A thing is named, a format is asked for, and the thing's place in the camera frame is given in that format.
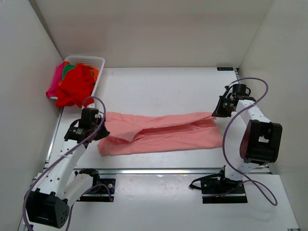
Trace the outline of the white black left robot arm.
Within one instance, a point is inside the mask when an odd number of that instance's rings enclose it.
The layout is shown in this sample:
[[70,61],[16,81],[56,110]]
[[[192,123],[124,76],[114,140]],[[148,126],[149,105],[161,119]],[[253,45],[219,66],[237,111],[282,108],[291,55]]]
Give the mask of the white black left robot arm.
[[31,222],[57,229],[68,225],[73,205],[82,195],[107,187],[93,168],[81,169],[70,180],[89,143],[110,134],[104,123],[105,115],[95,108],[82,109],[81,118],[71,123],[58,159],[37,177],[25,194],[23,220],[28,230],[33,230]]

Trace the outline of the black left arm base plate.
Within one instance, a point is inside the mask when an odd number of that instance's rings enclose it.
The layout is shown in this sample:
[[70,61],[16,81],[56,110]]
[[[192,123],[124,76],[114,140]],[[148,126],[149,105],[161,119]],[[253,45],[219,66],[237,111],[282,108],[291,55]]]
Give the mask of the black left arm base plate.
[[79,202],[104,202],[112,203],[115,199],[116,177],[115,175],[100,175],[95,188],[83,194]]

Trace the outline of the salmon pink polo shirt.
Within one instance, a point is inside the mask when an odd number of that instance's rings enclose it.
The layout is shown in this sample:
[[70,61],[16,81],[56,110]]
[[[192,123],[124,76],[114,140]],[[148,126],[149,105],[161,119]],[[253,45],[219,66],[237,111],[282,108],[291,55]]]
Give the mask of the salmon pink polo shirt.
[[222,136],[209,112],[143,116],[108,112],[107,138],[97,145],[102,156],[213,149]]

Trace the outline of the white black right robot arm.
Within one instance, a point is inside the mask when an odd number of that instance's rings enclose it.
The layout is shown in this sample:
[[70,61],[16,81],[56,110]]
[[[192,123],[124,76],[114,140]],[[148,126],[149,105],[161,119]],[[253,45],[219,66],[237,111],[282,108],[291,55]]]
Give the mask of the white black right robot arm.
[[282,126],[271,122],[263,115],[257,101],[251,97],[251,90],[245,84],[225,87],[212,113],[214,117],[235,120],[240,116],[246,129],[239,147],[239,157],[232,164],[225,165],[219,173],[196,179],[190,189],[201,190],[203,194],[220,196],[232,192],[243,185],[243,177],[259,166],[276,162],[278,158]]

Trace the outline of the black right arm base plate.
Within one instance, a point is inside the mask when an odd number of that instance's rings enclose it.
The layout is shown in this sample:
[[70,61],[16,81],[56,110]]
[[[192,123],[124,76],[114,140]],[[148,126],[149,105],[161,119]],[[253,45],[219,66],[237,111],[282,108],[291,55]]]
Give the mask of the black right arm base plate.
[[248,203],[242,181],[229,181],[220,173],[194,179],[189,188],[200,190],[203,204]]

